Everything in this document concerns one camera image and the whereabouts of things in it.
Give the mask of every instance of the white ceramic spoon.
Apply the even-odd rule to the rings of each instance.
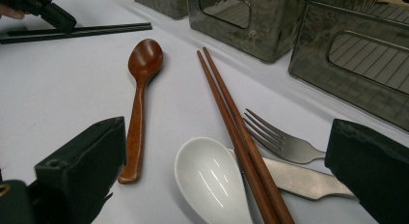
[[[210,138],[186,142],[175,162],[177,185],[206,223],[253,223],[243,180],[229,150]]]

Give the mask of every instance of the stainless steel container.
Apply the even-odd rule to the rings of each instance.
[[[173,19],[187,16],[187,0],[135,0]]]
[[[295,45],[304,0],[188,0],[192,29],[273,63]]]
[[[409,130],[409,4],[307,0],[289,72]]]

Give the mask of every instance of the black object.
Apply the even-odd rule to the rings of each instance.
[[[125,146],[123,117],[90,126],[38,163],[29,186],[0,182],[0,223],[92,223],[125,165]]]
[[[152,26],[149,22],[119,24],[106,26],[92,26],[73,28],[71,33],[62,33],[55,29],[45,30],[29,30],[29,31],[10,31],[7,32],[8,38],[0,39],[1,44],[21,43],[21,42],[42,42],[59,39],[82,38],[97,35],[116,34],[125,32],[136,32],[143,30],[151,30]]]
[[[328,167],[379,223],[409,223],[409,149],[381,133],[334,120]]]
[[[52,0],[0,0],[0,3],[15,10],[40,15],[42,19],[61,32],[71,32],[76,24],[75,18],[52,3]]]

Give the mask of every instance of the wooden chopsticks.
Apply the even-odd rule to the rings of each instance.
[[[213,63],[209,52],[204,48],[204,55],[223,95],[220,94],[202,53],[198,50],[197,54],[204,69],[204,74],[207,78],[211,92],[213,93],[220,113],[222,114],[229,136],[231,137],[238,162],[252,188],[264,223],[294,223],[291,214],[286,207],[286,203],[284,202],[277,185],[274,183],[273,178],[268,172],[253,138],[244,127],[243,119],[234,104],[223,78]]]

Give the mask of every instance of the chopstick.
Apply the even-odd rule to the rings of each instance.
[[[201,61],[204,73],[209,83],[210,89],[216,99],[217,105],[222,114],[225,125],[234,145],[234,151],[243,168],[244,174],[248,178],[249,185],[252,188],[254,196],[259,206],[261,216],[265,223],[294,223],[286,203],[274,183],[268,169],[262,160],[257,146],[244,128],[243,119],[234,104],[232,96],[226,87],[223,78],[216,68],[207,49],[204,48],[204,55],[212,69],[217,84],[223,96],[217,88],[217,85],[208,70],[205,60],[200,51],[197,52]]]
[[[32,30],[32,31],[11,31],[8,32],[9,37],[1,39],[1,44],[9,43],[21,43],[21,42],[42,42],[60,39],[82,38],[98,35],[107,35],[115,33],[136,32],[143,30],[151,30],[150,23],[135,23],[135,24],[122,24],[122,25],[107,25],[107,26],[94,26],[94,27],[82,27],[74,28],[72,33],[61,33],[58,30]]]

